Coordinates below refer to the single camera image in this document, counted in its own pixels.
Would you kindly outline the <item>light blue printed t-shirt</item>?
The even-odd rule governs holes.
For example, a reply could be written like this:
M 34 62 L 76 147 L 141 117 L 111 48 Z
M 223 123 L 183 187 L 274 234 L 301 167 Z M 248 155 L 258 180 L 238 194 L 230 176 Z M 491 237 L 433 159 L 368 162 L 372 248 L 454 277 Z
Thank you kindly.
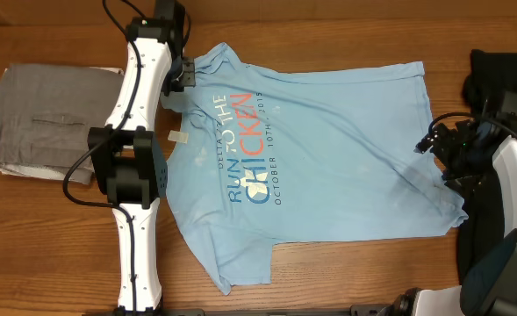
M 277 244 L 444 235 L 466 219 L 416 144 L 432 119 L 421 62 L 280 73 L 225 43 L 162 98 L 182 117 L 167 200 L 218 289 L 267 284 Z

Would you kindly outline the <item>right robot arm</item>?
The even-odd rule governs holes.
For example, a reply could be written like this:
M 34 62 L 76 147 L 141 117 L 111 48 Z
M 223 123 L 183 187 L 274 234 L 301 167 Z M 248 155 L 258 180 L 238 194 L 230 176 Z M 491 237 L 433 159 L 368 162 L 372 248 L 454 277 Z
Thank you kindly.
M 388 306 L 353 307 L 353 315 L 517 315 L 517 93 L 458 112 L 454 128 L 436 118 L 417 152 L 432 153 L 442 179 L 469 214 L 458 235 L 460 285 L 413 288 Z

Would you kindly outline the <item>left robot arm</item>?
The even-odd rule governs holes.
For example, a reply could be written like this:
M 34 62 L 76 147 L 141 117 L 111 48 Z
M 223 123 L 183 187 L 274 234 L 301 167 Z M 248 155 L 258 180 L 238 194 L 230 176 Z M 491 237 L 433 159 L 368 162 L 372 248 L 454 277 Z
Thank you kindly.
M 156 220 L 168 171 L 154 132 L 161 96 L 195 83 L 183 50 L 189 18 L 177 1 L 158 1 L 151 18 L 125 29 L 127 64 L 118 101 L 88 147 L 100 191 L 118 227 L 120 290 L 115 315 L 162 314 L 156 264 Z

